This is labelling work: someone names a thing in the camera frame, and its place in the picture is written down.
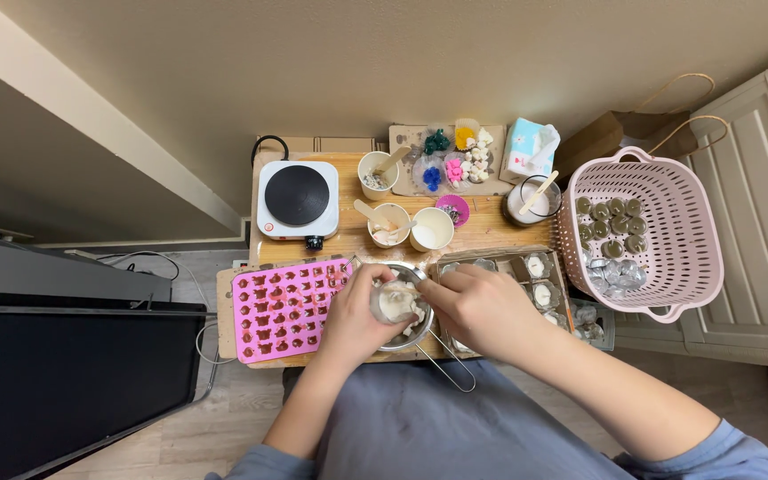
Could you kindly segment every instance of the person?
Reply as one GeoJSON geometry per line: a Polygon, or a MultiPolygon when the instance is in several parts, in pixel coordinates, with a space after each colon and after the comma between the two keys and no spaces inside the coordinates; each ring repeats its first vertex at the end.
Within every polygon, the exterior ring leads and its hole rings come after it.
{"type": "MultiPolygon", "coordinates": [[[[423,280],[417,289],[459,342],[581,405],[624,447],[614,460],[487,360],[464,362],[476,378],[469,393],[427,361],[364,364],[404,329],[377,322],[369,311],[375,278],[393,275],[384,265],[365,265],[333,298],[319,349],[272,428],[224,480],[768,478],[766,446],[552,325],[502,273],[462,264],[439,284],[423,280]]],[[[455,362],[443,368],[456,379],[459,369],[466,376],[455,362]]]]}

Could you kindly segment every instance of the tissue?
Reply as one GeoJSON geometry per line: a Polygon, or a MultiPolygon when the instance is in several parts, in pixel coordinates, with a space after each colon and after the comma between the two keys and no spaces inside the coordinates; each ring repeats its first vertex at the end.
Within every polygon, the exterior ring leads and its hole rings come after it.
{"type": "Polygon", "coordinates": [[[539,125],[518,118],[508,130],[499,179],[518,184],[533,175],[549,175],[553,171],[553,155],[559,142],[559,132],[553,125],[539,125]]]}

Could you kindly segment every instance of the paper cup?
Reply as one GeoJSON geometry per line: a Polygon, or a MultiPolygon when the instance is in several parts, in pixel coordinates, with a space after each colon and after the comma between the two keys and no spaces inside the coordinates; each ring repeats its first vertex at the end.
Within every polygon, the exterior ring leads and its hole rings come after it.
{"type": "Polygon", "coordinates": [[[360,181],[360,186],[364,190],[364,196],[369,200],[381,200],[390,191],[393,185],[396,184],[396,180],[399,179],[399,167],[401,161],[397,161],[396,165],[390,167],[389,170],[381,175],[381,180],[387,183],[386,189],[377,190],[368,187],[364,183],[364,177],[372,173],[378,166],[384,162],[384,160],[390,158],[389,153],[385,152],[369,152],[360,159],[360,163],[357,164],[357,179],[360,181]]]}
{"type": "MultiPolygon", "coordinates": [[[[405,212],[404,208],[401,208],[399,205],[396,205],[395,203],[381,203],[379,206],[376,207],[376,212],[379,212],[382,215],[384,215],[384,218],[386,218],[396,226],[400,226],[411,221],[411,215],[405,212]]],[[[372,220],[366,221],[366,230],[369,232],[369,236],[372,236],[372,227],[374,224],[375,222],[373,222],[372,220]]],[[[395,247],[396,245],[399,245],[400,243],[404,242],[405,238],[407,238],[409,234],[410,232],[408,230],[402,230],[401,232],[399,232],[399,238],[396,240],[394,244],[382,244],[381,242],[377,241],[374,236],[372,236],[372,242],[381,248],[395,247]]]]}
{"type": "Polygon", "coordinates": [[[429,207],[414,215],[416,225],[411,228],[411,245],[421,252],[443,248],[452,241],[455,226],[440,208],[429,207]]]}

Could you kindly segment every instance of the wooden table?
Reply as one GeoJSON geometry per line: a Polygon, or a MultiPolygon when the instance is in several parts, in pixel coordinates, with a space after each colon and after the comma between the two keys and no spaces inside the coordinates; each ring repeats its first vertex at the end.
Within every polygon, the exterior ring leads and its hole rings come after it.
{"type": "MultiPolygon", "coordinates": [[[[364,262],[380,260],[399,260],[416,265],[428,274],[428,267],[445,253],[474,248],[549,245],[550,228],[553,222],[544,221],[528,228],[519,228],[507,223],[502,214],[503,196],[465,196],[470,206],[470,220],[455,230],[452,242],[440,250],[421,253],[405,240],[392,248],[378,248],[372,243],[366,229],[366,218],[352,207],[355,199],[361,198],[373,208],[381,203],[398,203],[411,216],[425,207],[433,207],[437,201],[433,197],[388,195],[384,200],[370,202],[363,196],[360,181],[357,179],[357,162],[364,154],[293,154],[290,160],[326,161],[336,167],[340,173],[340,228],[336,235],[324,242],[321,252],[304,249],[303,241],[273,240],[262,236],[256,226],[256,217],[251,222],[250,265],[264,265],[288,260],[303,260],[317,256],[334,254],[357,255],[364,262]]],[[[279,154],[260,154],[254,162],[252,213],[257,211],[257,187],[260,170],[268,161],[278,160],[279,154]]],[[[222,357],[236,356],[235,328],[233,326],[232,299],[230,298],[230,280],[241,269],[224,270],[218,275],[219,305],[219,350],[222,357]]],[[[437,324],[432,326],[435,333],[440,333],[437,324]]],[[[443,347],[426,336],[420,346],[434,358],[449,358],[443,347]]],[[[293,355],[282,359],[267,360],[248,364],[251,368],[276,368],[283,366],[306,365],[313,354],[293,355]]],[[[417,347],[410,347],[398,352],[376,352],[368,362],[400,361],[425,359],[417,347]]]]}

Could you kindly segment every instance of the brown paper bag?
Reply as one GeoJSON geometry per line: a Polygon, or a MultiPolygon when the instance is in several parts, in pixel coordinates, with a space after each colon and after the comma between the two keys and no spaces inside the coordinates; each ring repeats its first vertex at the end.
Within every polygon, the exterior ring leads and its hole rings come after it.
{"type": "MultiPolygon", "coordinates": [[[[689,122],[704,117],[714,118],[722,121],[722,123],[724,120],[711,115],[700,115],[690,119],[688,110],[684,109],[709,95],[715,86],[716,83],[713,79],[704,73],[686,73],[668,82],[631,112],[610,110],[559,145],[553,160],[553,168],[559,171],[559,178],[563,179],[585,162],[595,158],[612,156],[620,148],[630,145],[639,147],[652,156],[673,159],[688,156],[698,151],[698,139],[692,133],[692,129],[689,128],[689,122]],[[710,90],[692,102],[666,114],[637,112],[666,91],[671,84],[690,76],[707,79],[710,82],[710,90]]],[[[725,134],[727,134],[727,124],[725,127],[725,134]]]]}

